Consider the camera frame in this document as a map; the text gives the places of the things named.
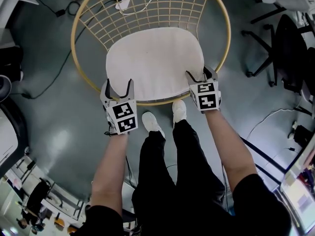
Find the white seat cushion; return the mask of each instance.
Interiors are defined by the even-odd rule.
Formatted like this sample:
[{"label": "white seat cushion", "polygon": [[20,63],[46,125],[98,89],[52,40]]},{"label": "white seat cushion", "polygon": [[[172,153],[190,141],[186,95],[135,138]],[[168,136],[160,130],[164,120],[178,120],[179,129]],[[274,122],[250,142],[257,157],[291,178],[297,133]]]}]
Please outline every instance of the white seat cushion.
[{"label": "white seat cushion", "polygon": [[189,90],[185,71],[196,79],[203,74],[204,59],[198,40],[180,28],[138,31],[117,41],[106,57],[110,84],[126,94],[134,80],[137,101],[166,99]]}]

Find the gold wire chair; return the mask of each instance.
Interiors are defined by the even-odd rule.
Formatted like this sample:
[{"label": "gold wire chair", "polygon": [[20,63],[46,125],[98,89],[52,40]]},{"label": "gold wire chair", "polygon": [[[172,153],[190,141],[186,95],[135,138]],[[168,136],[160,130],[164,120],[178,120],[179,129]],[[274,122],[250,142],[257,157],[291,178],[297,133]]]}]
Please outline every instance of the gold wire chair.
[{"label": "gold wire chair", "polygon": [[[160,27],[178,27],[190,31],[198,39],[198,24],[207,0],[130,0],[126,10],[125,0],[84,0],[74,19],[71,33],[71,49],[74,62],[84,80],[95,90],[100,89],[82,70],[75,49],[75,34],[78,22],[88,29],[104,46],[106,51],[119,39],[137,31]],[[226,47],[217,68],[218,72],[228,53],[231,41],[231,26],[226,8],[221,0],[216,0],[226,22]],[[189,96],[189,92],[172,98],[138,105],[153,106],[173,102]]]}]

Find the wire mesh backrest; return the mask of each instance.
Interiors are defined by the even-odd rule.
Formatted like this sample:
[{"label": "wire mesh backrest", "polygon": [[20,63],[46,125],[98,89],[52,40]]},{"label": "wire mesh backrest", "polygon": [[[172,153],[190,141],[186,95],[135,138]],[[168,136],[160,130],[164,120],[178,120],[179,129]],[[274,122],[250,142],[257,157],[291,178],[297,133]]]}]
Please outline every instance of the wire mesh backrest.
[{"label": "wire mesh backrest", "polygon": [[79,21],[108,51],[131,33],[159,27],[179,27],[197,37],[206,0],[89,0]]}]

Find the black sleeve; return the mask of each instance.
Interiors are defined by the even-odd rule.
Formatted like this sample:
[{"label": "black sleeve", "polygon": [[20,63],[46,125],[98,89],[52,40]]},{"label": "black sleeve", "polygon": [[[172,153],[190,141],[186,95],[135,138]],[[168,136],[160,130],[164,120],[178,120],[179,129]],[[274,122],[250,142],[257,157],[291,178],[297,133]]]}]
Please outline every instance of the black sleeve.
[{"label": "black sleeve", "polygon": [[74,234],[86,235],[110,235],[123,236],[123,219],[111,208],[105,206],[93,206],[87,211],[87,220]]},{"label": "black sleeve", "polygon": [[233,199],[236,218],[246,235],[289,235],[291,219],[288,211],[258,174],[241,180],[235,187]]}]

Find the gray floor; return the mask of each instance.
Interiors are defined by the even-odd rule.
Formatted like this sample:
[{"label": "gray floor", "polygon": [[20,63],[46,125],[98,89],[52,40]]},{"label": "gray floor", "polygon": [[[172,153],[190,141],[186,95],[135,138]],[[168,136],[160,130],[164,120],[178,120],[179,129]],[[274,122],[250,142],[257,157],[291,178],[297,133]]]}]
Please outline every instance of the gray floor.
[{"label": "gray floor", "polygon": [[[65,8],[70,0],[43,0],[55,11]],[[243,137],[271,111],[279,108],[292,109],[300,101],[300,96],[287,91],[281,82],[270,88],[267,81],[272,69],[259,77],[248,79],[246,69],[256,70],[266,59],[266,52],[251,38],[244,38],[241,30],[253,30],[270,43],[269,32],[262,25],[271,23],[275,27],[281,15],[273,16],[263,22],[250,25],[249,21],[274,9],[273,5],[256,4],[254,0],[223,0],[232,25],[231,48],[227,60],[219,72],[222,91],[221,111],[233,128]],[[22,69],[25,79],[16,84],[14,92],[28,91],[39,94],[55,77],[59,67],[70,50],[72,16],[57,18],[46,7],[23,4],[13,20],[12,33],[25,52]],[[315,46],[314,37],[305,35],[308,45]],[[224,20],[218,6],[209,0],[200,25],[199,40],[203,49],[205,63],[216,67],[222,56],[226,34]],[[77,52],[82,67],[100,87],[106,78],[105,52],[103,47],[84,32],[77,43]],[[27,100],[19,95],[12,98],[24,113],[30,135],[31,157],[38,166],[56,183],[79,198],[87,198],[91,181],[100,161],[108,137],[105,113],[98,94],[87,85],[77,73],[72,56],[51,88],[36,100]],[[197,131],[201,145],[214,173],[222,179],[221,162],[204,116],[197,111],[192,101],[185,100],[188,108],[188,121]],[[158,119],[166,134],[166,165],[176,164],[176,147],[172,139],[171,105],[138,108],[138,117],[150,110]],[[296,153],[284,148],[295,147],[287,140],[294,120],[312,127],[310,118],[296,112],[281,112],[270,117],[252,134],[250,141],[274,157],[284,167],[288,166]],[[139,129],[129,138],[127,156],[135,177],[138,176],[141,145],[147,131],[139,122]],[[267,161],[253,152],[255,162],[272,174],[281,175]],[[176,167],[169,168],[176,181]],[[260,173],[269,188],[275,184]]]}]

